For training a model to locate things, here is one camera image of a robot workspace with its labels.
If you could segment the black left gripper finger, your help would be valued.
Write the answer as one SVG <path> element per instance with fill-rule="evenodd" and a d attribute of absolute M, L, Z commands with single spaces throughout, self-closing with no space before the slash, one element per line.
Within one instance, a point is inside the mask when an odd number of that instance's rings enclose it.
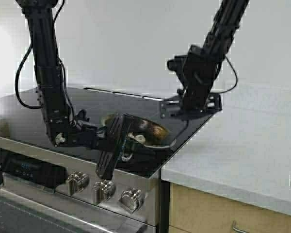
<path fill-rule="evenodd" d="M 125 142 L 125 154 L 156 155 L 153 149 L 144 146 L 134 139 L 128 139 Z"/>

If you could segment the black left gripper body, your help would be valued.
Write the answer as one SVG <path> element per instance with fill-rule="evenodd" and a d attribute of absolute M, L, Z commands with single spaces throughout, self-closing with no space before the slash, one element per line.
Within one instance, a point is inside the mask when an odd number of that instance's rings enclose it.
<path fill-rule="evenodd" d="M 120 154 L 125 148 L 130 120 L 127 114 L 115 114 L 107 120 L 105 135 L 98 139 L 94 149 L 101 151 L 96 164 L 96 175 L 102 180 L 111 180 Z"/>

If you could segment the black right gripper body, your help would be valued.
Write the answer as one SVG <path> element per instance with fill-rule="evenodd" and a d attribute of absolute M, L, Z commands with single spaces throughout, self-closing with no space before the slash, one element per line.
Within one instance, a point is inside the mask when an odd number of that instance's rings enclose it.
<path fill-rule="evenodd" d="M 160 117 L 163 119 L 172 118 L 190 121 L 202 117 L 210 117 L 222 111 L 222 101 L 220 94 L 210 93 L 204 106 L 198 107 L 193 101 L 185 105 L 182 96 L 177 95 L 160 101 L 159 111 Z"/>

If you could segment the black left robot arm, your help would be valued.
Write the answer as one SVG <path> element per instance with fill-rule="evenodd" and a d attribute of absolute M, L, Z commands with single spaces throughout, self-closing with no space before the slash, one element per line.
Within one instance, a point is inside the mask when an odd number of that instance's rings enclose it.
<path fill-rule="evenodd" d="M 55 0 L 19 0 L 17 4 L 27 19 L 31 43 L 16 72 L 15 91 L 19 99 L 18 80 L 21 69 L 32 52 L 37 82 L 38 106 L 24 107 L 41 110 L 46 134 L 55 147 L 85 147 L 99 150 L 101 155 L 96 174 L 111 180 L 113 171 L 123 155 L 155 155 L 155 152 L 129 137 L 135 116 L 115 114 L 113 120 L 98 128 L 90 123 L 86 110 L 75 114 L 66 89 L 66 76 L 59 57 L 52 9 Z"/>

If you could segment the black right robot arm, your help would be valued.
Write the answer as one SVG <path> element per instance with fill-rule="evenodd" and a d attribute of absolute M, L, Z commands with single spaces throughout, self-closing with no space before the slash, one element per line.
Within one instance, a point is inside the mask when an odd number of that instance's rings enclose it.
<path fill-rule="evenodd" d="M 176 73 L 183 88 L 160 102 L 161 118 L 189 121 L 222 110 L 220 93 L 212 92 L 212 88 L 248 4 L 247 0 L 222 1 L 203 46 L 191 45 L 187 54 L 167 62 L 168 70 Z"/>

